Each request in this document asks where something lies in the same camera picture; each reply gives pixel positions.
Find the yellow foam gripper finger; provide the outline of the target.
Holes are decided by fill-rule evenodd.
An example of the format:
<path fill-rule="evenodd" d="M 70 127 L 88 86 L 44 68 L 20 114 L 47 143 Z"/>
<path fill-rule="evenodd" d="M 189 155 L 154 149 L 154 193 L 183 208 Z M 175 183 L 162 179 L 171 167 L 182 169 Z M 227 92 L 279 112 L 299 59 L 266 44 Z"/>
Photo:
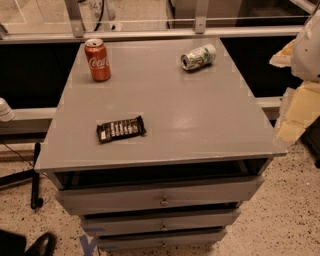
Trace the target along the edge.
<path fill-rule="evenodd" d="M 269 63 L 278 68 L 290 67 L 294 43 L 295 40 L 292 40 L 286 44 L 280 51 L 271 57 Z"/>
<path fill-rule="evenodd" d="M 320 83 L 304 81 L 288 88 L 282 97 L 274 140 L 283 146 L 294 144 L 320 116 Z"/>

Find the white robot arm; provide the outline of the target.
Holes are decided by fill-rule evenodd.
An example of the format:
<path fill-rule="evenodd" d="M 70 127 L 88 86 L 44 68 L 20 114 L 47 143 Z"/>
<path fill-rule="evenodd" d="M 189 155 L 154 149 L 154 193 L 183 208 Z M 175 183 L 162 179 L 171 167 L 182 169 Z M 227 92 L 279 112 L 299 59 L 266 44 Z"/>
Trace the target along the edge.
<path fill-rule="evenodd" d="M 320 10 L 269 63 L 279 68 L 290 67 L 292 75 L 302 80 L 292 98 L 282 104 L 275 132 L 278 141 L 293 144 L 320 116 Z"/>

